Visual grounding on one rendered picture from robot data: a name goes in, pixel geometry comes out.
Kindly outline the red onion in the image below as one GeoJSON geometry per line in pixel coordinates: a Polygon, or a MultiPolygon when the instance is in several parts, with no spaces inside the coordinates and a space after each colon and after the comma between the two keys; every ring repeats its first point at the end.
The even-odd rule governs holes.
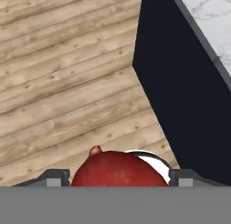
{"type": "Polygon", "coordinates": [[[167,186],[163,177],[146,161],[134,154],[103,151],[92,147],[86,161],[77,169],[72,187],[167,186]]]}

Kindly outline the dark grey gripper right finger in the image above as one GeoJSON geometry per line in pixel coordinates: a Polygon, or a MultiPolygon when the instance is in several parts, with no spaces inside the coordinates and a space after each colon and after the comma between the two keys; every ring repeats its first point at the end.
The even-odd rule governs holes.
{"type": "Polygon", "coordinates": [[[191,169],[170,169],[169,177],[169,185],[175,187],[222,186],[222,183],[203,178],[191,169]]]}

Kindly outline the white and black round object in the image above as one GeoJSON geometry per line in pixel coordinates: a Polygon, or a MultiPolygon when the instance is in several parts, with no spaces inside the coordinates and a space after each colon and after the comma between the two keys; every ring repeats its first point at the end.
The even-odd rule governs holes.
{"type": "Polygon", "coordinates": [[[127,150],[127,152],[134,154],[142,160],[146,161],[153,169],[155,169],[163,177],[163,179],[167,183],[170,182],[171,178],[169,176],[169,170],[171,169],[171,167],[160,156],[150,151],[138,149],[127,150]]]}

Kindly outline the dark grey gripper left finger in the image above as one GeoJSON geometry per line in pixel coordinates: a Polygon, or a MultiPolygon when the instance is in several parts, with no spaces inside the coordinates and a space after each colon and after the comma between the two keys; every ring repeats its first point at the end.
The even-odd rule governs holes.
{"type": "Polygon", "coordinates": [[[15,187],[69,187],[69,169],[47,169],[37,178],[21,182],[15,187]]]}

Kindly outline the dark navy counter cabinet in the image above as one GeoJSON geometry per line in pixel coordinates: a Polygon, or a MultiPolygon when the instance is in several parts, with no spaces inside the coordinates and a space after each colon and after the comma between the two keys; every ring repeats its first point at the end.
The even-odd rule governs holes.
{"type": "Polygon", "coordinates": [[[231,77],[182,0],[142,0],[133,66],[180,167],[231,186],[231,77]]]}

